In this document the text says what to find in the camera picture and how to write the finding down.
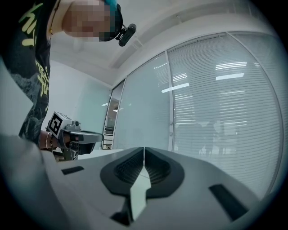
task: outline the person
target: person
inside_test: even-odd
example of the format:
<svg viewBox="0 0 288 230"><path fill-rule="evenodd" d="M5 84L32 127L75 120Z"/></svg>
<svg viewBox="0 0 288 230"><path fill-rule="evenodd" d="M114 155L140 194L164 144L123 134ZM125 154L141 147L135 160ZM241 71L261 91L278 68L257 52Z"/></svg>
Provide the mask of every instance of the person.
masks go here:
<svg viewBox="0 0 288 230"><path fill-rule="evenodd" d="M19 136L41 149L50 143L55 148L57 140L41 130L49 107L51 37L62 31L72 37L104 36L116 26L111 12L116 11L117 4L115 0L26 0L17 7L20 10L10 18L13 30L4 28L7 33L1 54L13 80L33 102Z"/></svg>

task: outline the textured black rubber pad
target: textured black rubber pad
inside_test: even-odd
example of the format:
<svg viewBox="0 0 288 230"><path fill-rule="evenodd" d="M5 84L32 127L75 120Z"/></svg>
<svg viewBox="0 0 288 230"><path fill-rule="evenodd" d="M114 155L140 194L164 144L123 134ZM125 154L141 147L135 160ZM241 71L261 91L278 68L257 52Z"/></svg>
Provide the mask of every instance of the textured black rubber pad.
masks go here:
<svg viewBox="0 0 288 230"><path fill-rule="evenodd" d="M101 181L112 194L130 197L130 188L143 168L143 153L142 147L132 149L101 169Z"/></svg>
<svg viewBox="0 0 288 230"><path fill-rule="evenodd" d="M81 171L81 170L84 170L84 168L81 166L76 166L73 168L62 169L62 172L64 175L67 175L67 174L71 174L71 173L76 173L76 172Z"/></svg>
<svg viewBox="0 0 288 230"><path fill-rule="evenodd" d="M223 185L213 185L209 190L216 197L232 221L237 220L248 210Z"/></svg>
<svg viewBox="0 0 288 230"><path fill-rule="evenodd" d="M151 182L147 199L170 196L184 180L184 169L178 162L148 147L145 148L145 168Z"/></svg>

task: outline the teal hair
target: teal hair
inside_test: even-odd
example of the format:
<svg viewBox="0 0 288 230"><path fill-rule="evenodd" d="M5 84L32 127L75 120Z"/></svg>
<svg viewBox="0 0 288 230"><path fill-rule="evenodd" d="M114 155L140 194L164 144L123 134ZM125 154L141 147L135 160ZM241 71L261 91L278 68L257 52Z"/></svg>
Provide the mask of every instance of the teal hair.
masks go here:
<svg viewBox="0 0 288 230"><path fill-rule="evenodd" d="M111 8L117 9L117 0L105 0L105 2L110 5Z"/></svg>

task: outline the black rectangular slot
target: black rectangular slot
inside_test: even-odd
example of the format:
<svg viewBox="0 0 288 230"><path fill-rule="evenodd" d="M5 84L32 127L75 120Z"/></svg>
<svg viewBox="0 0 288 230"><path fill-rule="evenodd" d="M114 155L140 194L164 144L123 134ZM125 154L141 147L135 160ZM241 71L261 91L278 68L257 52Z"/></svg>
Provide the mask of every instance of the black rectangular slot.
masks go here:
<svg viewBox="0 0 288 230"><path fill-rule="evenodd" d="M237 220L248 211L223 185L213 185L209 187L209 190L232 221Z"/></svg>
<svg viewBox="0 0 288 230"><path fill-rule="evenodd" d="M73 168L62 169L62 172L63 172L64 175L68 175L68 174L71 174L71 173L76 173L76 172L81 171L81 170L84 170L84 168L81 167L81 166L76 166L76 167L73 167Z"/></svg>

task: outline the white wall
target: white wall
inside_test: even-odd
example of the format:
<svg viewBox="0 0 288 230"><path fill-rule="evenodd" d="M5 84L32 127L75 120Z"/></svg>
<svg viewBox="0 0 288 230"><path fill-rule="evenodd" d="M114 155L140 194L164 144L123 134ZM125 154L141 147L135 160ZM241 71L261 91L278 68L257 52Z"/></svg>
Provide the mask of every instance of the white wall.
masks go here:
<svg viewBox="0 0 288 230"><path fill-rule="evenodd" d="M263 22L238 14L215 14L195 18L174 26L157 35L137 50L119 68L114 87L136 68L166 49L200 36L225 31L253 31L274 34L273 29Z"/></svg>
<svg viewBox="0 0 288 230"><path fill-rule="evenodd" d="M42 130L45 130L47 124L54 111L66 114L71 119L81 118L81 110L83 110L83 100L86 94L97 93L99 88L103 88L107 92L111 87L85 73L75 70L59 62L51 61L51 73L49 82L49 108L46 118L42 124ZM103 100L104 103L109 102L109 97Z"/></svg>

